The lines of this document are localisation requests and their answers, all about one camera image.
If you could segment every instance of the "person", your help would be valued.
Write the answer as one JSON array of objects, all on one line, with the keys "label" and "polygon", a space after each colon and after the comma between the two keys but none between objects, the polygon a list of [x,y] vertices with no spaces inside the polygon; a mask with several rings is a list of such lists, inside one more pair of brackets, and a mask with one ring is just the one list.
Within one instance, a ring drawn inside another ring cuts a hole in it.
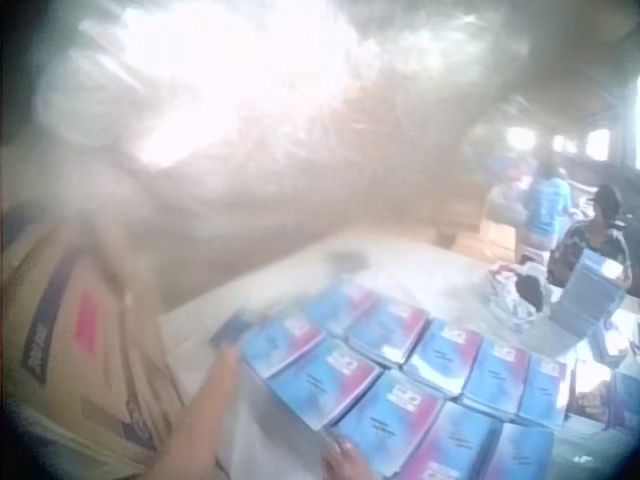
[{"label": "person", "polygon": [[571,210],[571,189],[553,159],[540,164],[523,204],[527,217],[518,244],[550,252],[558,241],[560,222]]},{"label": "person", "polygon": [[[223,347],[202,389],[171,434],[166,450],[143,480],[200,480],[214,471],[222,421],[237,390],[238,369],[235,349]],[[336,444],[336,450],[323,454],[324,480],[373,480],[366,461],[351,443],[336,438]]]},{"label": "person", "polygon": [[627,289],[631,285],[629,251],[616,222],[622,206],[620,194],[613,186],[604,184],[596,191],[593,204],[594,217],[572,225],[552,252],[548,268],[549,281],[553,285],[564,287],[583,250],[588,248],[622,265],[618,281],[622,288]]}]

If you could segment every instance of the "white table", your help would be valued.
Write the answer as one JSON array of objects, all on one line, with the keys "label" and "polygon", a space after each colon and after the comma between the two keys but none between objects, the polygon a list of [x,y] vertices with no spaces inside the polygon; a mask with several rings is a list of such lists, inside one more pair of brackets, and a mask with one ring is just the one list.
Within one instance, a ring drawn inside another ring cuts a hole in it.
[{"label": "white table", "polygon": [[[566,360],[576,357],[577,339],[551,322],[518,335],[494,319],[483,294],[487,264],[420,242],[353,231],[238,278],[161,317],[168,362],[185,401],[198,391],[213,360],[209,338],[237,308],[261,310],[319,290],[334,274],[327,255],[343,250],[367,256],[370,270],[360,281],[381,293],[532,352]],[[625,309],[635,310],[637,305]],[[618,314],[633,315],[625,310]],[[622,368],[640,376],[635,360],[628,359]],[[227,441],[219,457],[234,480],[321,478],[317,437],[290,421],[255,382],[242,382],[227,420]],[[628,447],[597,438],[588,443],[557,439],[550,477],[589,478],[600,473],[600,466],[610,467],[621,448]]]}]

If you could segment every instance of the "blue shirt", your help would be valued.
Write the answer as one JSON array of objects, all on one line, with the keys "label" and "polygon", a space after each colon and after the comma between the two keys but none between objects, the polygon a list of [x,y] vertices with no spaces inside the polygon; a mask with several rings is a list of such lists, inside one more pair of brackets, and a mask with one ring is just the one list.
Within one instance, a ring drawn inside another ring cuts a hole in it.
[{"label": "blue shirt", "polygon": [[561,178],[534,181],[524,202],[529,212],[528,232],[542,237],[556,237],[560,221],[571,209],[571,189]]}]

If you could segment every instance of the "white tablecloth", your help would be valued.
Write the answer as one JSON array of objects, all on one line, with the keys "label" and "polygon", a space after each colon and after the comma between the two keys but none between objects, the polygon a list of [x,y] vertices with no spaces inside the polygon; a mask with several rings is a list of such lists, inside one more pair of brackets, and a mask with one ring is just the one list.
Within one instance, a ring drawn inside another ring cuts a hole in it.
[{"label": "white tablecloth", "polygon": [[[578,340],[555,324],[545,320],[519,335],[494,319],[482,283],[489,265],[421,242],[347,232],[234,280],[160,318],[168,362],[185,401],[196,394],[213,360],[209,338],[237,308],[260,310],[319,290],[335,275],[328,255],[336,251],[364,254],[370,268],[360,280],[381,293],[532,352],[569,361],[576,357]],[[625,306],[626,310],[636,308]],[[621,368],[640,376],[634,359],[626,360]],[[234,480],[321,478],[317,435],[292,420],[249,375],[227,417],[225,438],[219,457]],[[589,442],[557,439],[550,477],[589,478],[601,473],[601,468],[610,468],[626,448],[604,438]]]}]

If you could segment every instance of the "pink label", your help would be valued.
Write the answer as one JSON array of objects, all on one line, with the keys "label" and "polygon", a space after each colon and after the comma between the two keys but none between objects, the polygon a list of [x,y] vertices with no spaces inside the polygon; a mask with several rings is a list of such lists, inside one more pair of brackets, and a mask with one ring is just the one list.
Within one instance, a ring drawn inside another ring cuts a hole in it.
[{"label": "pink label", "polygon": [[98,333],[98,306],[88,292],[82,294],[73,339],[82,350],[95,358]]}]

